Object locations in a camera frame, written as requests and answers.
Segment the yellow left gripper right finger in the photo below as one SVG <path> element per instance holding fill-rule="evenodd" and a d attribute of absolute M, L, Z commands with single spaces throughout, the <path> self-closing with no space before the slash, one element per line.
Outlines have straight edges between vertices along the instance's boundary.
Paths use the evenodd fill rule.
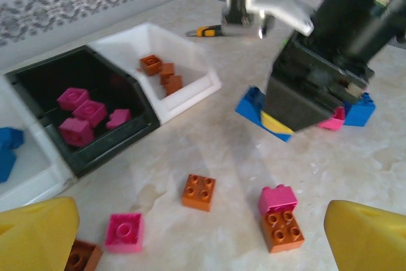
<path fill-rule="evenodd" d="M 405 215 L 333 200 L 324 230 L 339 271 L 406 271 Z"/>

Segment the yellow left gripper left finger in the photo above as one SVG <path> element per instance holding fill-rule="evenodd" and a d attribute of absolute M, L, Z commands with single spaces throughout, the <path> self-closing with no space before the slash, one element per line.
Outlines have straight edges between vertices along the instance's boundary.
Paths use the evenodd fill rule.
<path fill-rule="evenodd" d="M 0 213 L 0 271 L 64 271 L 79 228 L 71 197 Z"/>

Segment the blue long lego brick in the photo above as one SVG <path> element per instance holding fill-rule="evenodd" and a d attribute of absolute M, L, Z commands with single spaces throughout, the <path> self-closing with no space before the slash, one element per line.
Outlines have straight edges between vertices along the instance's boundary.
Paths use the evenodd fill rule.
<path fill-rule="evenodd" d="M 248 87 L 245 95 L 240 99 L 237 104 L 235 111 L 241 116 L 245 117 L 247 120 L 256 124 L 265 131 L 271 133 L 273 136 L 276 136 L 283 142 L 288 142 L 291 139 L 291 135 L 283 133 L 274 133 L 269 129 L 266 129 L 261 123 L 261 108 L 265 100 L 265 94 L 256 86 Z"/>

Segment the pink square lego brick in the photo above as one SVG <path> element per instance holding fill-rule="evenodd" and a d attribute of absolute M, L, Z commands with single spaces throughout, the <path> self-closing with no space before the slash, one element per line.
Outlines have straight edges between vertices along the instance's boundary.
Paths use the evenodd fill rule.
<path fill-rule="evenodd" d="M 107 116 L 107 109 L 101 102 L 86 100 L 73 111 L 73 116 L 88 121 L 90 126 L 95 128 Z"/>
<path fill-rule="evenodd" d="M 105 238 L 105 248 L 111 253 L 142 251 L 144 217 L 141 213 L 111 214 Z"/>
<path fill-rule="evenodd" d="M 107 129 L 114 129 L 131 120 L 131 111 L 129 109 L 115 109 L 106 123 Z"/>
<path fill-rule="evenodd" d="M 332 117 L 323 122 L 320 122 L 318 124 L 318 127 L 337 131 L 341 129 L 344 122 L 345 122 L 345 109 L 344 107 L 340 106 L 334 111 Z"/>
<path fill-rule="evenodd" d="M 76 117 L 64 120 L 59 131 L 65 142 L 74 147 L 84 147 L 95 139 L 90 123 Z"/>
<path fill-rule="evenodd" d="M 83 88 L 67 88 L 57 98 L 60 108 L 67 111 L 74 111 L 86 100 L 89 100 L 89 92 Z"/>
<path fill-rule="evenodd" d="M 261 215 L 277 211 L 293 211 L 298 200 L 290 186 L 283 184 L 275 188 L 264 187 L 261 191 L 258 208 Z"/>

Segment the orange long lego brick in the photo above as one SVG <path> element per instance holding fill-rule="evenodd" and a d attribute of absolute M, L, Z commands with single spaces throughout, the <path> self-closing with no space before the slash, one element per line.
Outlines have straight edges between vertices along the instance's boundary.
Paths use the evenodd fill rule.
<path fill-rule="evenodd" d="M 64 271 L 96 271 L 102 254 L 97 244 L 76 239 Z"/>

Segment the blue square lego brick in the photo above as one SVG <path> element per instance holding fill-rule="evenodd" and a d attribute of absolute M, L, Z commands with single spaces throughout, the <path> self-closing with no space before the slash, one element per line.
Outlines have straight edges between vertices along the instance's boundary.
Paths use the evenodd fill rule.
<path fill-rule="evenodd" d="M 8 147 L 0 148 L 0 183 L 4 183 L 8 180 L 15 161 L 16 155 L 14 151 Z"/>
<path fill-rule="evenodd" d="M 3 127 L 0 128 L 0 148 L 17 149 L 24 144 L 24 133 L 20 129 Z"/>
<path fill-rule="evenodd" d="M 344 125 L 358 127 L 365 126 L 375 109 L 375 103 L 367 92 L 364 92 L 361 99 L 355 104 L 344 102 Z"/>

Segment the white plastic bin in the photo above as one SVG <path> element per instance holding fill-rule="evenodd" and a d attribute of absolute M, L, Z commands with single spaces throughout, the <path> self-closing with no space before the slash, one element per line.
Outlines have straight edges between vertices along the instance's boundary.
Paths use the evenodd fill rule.
<path fill-rule="evenodd" d="M 143 23 L 88 43 L 108 61 L 140 83 L 161 124 L 199 103 L 221 88 L 221 81 L 198 44 L 152 23 Z M 160 85 L 160 77 L 139 71 L 140 59 L 155 55 L 174 63 L 183 87 L 172 95 Z"/>
<path fill-rule="evenodd" d="M 0 183 L 0 211 L 52 198 L 72 186 L 71 172 L 45 129 L 6 81 L 0 82 L 0 127 L 23 131 L 10 177 Z"/>

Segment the yellow black utility knife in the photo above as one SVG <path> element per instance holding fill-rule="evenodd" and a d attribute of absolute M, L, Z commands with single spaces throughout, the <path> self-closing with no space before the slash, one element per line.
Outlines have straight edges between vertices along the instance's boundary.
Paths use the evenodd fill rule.
<path fill-rule="evenodd" d="M 221 25 L 199 27 L 185 33 L 187 37 L 219 37 L 223 36 Z"/>

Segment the black plastic bin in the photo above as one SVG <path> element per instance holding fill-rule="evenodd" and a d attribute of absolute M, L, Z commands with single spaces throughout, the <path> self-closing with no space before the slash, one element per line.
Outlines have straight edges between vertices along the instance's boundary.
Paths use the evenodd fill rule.
<path fill-rule="evenodd" d="M 5 78 L 78 178 L 160 126 L 140 83 L 88 46 L 8 72 Z M 114 129 L 107 129 L 103 120 L 94 141 L 83 148 L 68 145 L 58 127 L 69 113 L 56 100 L 69 87 L 88 90 L 91 99 L 104 103 L 109 112 L 129 109 L 131 120 Z"/>

